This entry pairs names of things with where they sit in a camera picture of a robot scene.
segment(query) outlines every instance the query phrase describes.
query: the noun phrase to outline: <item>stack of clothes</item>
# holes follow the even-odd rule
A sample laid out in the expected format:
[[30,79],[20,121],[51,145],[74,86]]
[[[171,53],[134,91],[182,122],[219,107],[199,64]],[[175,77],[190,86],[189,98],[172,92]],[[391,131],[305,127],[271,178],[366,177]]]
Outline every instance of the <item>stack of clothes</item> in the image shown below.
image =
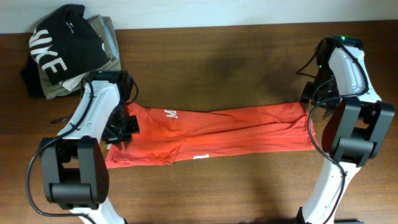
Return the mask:
[[85,7],[68,4],[35,28],[21,75],[31,97],[75,95],[91,70],[120,70],[119,48],[109,17],[84,19]]

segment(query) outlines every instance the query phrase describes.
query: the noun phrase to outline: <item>white wall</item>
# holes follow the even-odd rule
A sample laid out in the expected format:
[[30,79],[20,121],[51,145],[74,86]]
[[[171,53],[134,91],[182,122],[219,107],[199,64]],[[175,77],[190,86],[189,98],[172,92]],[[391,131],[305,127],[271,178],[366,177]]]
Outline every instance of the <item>white wall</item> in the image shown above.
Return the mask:
[[115,29],[398,19],[397,0],[0,0],[0,33],[30,32],[67,3],[111,16]]

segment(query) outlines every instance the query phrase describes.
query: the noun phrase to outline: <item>wooden surface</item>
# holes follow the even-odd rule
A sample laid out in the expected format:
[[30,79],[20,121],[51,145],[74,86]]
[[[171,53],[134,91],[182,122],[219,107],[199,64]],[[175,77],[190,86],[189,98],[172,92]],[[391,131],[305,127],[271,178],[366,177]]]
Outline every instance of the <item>wooden surface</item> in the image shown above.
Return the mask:
[[[307,77],[300,68],[326,35],[359,37],[373,87],[398,106],[398,21],[286,24],[192,29],[119,30],[122,67],[139,84],[145,107],[210,111],[299,100]],[[72,113],[78,98],[27,96],[20,69],[29,34],[0,35],[0,219],[1,223],[81,223],[41,217],[29,206],[25,173],[43,137],[63,124],[51,119]],[[316,74],[311,65],[309,73]],[[326,121],[315,118],[318,139]],[[337,218],[398,223],[398,120],[379,155],[350,183]],[[316,151],[252,154],[176,162],[172,166],[109,171],[109,198],[129,223],[238,223],[292,218],[317,181]],[[38,163],[32,173],[37,205],[47,203]]]

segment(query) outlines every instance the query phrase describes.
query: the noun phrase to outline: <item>orange t-shirt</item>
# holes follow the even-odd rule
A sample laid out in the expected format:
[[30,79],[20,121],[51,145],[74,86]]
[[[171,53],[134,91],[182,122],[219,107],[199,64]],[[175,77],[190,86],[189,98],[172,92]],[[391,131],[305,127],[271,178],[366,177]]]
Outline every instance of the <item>orange t-shirt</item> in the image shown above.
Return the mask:
[[137,116],[140,133],[130,142],[111,146],[107,168],[314,149],[307,132],[308,113],[300,103],[209,113],[145,109],[133,103],[128,110]]

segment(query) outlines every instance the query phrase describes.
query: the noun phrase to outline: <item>robotic arm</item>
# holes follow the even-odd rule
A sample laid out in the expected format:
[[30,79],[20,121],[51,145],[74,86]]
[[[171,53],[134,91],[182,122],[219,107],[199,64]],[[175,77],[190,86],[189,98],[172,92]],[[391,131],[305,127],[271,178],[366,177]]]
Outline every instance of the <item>robotic arm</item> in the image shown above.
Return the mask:
[[[324,159],[315,189],[298,212],[299,223],[333,223],[349,182],[378,154],[392,122],[394,107],[381,102],[374,91],[362,49],[358,39],[333,36],[323,39],[315,52],[318,75],[307,83],[301,101],[307,107],[311,100],[313,105],[326,108],[325,116],[334,111],[322,135],[323,152],[334,162]],[[359,119],[368,127],[356,127]]]
[[[97,71],[90,74],[80,104],[69,123],[59,132],[64,136],[40,154],[47,200],[72,213],[87,214],[100,223],[124,223],[114,211],[109,199],[109,175],[99,142],[130,141],[138,133],[135,116],[129,117],[127,100],[132,78],[126,71]],[[53,141],[45,138],[40,146]],[[78,160],[78,168],[66,168],[71,159]],[[92,223],[81,216],[85,223]]]
[[[333,223],[347,185],[366,161],[377,155],[394,116],[392,105],[381,102],[373,90],[362,49],[360,40],[327,37],[313,56],[317,58],[318,75],[314,82],[307,83],[301,102],[307,107],[311,102],[315,105],[313,111],[321,107],[326,109],[325,115],[334,114],[322,136],[322,153],[328,159],[324,160],[311,197],[297,214],[297,223]],[[132,133],[139,133],[137,119],[129,117],[126,109],[134,82],[126,71],[97,71],[90,79],[70,122],[57,138],[43,139],[35,157],[40,154],[44,191],[49,202],[70,210],[85,223],[122,224],[125,220],[107,198],[109,175],[99,141],[130,141]],[[357,128],[358,119],[363,119],[368,127]],[[79,161],[79,168],[64,167],[72,158]],[[44,213],[34,205],[29,188],[33,162],[27,175],[30,204],[41,215],[61,217]]]

